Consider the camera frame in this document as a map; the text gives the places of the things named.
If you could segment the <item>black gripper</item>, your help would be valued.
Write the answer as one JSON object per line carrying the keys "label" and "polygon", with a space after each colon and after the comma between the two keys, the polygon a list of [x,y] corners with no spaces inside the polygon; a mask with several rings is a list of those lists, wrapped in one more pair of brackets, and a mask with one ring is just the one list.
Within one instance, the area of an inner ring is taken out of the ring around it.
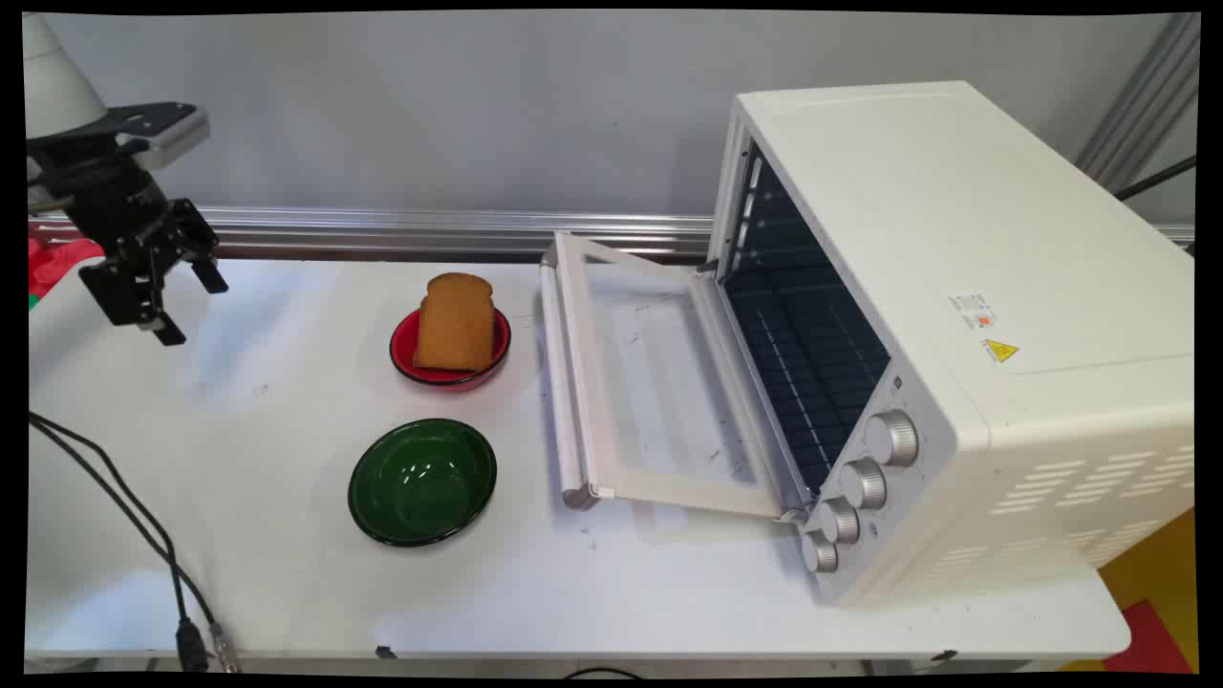
{"label": "black gripper", "polygon": [[131,153],[84,153],[54,160],[28,158],[28,186],[65,205],[67,218],[105,260],[82,266],[79,279],[115,328],[152,332],[164,347],[186,335],[161,303],[164,277],[186,262],[208,293],[227,292],[216,263],[219,238],[188,199],[170,199]]}

